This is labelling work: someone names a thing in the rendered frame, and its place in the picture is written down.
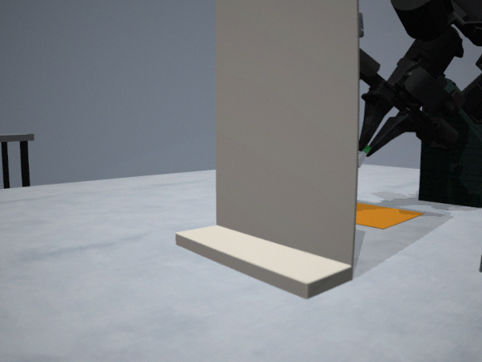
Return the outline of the orange flat square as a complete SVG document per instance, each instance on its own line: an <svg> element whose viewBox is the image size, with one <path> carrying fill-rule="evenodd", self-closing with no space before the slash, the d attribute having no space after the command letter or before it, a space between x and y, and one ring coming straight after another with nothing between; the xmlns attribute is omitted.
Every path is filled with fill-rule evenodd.
<svg viewBox="0 0 482 362"><path fill-rule="evenodd" d="M356 224L386 229L423 213L357 203Z"/></svg>

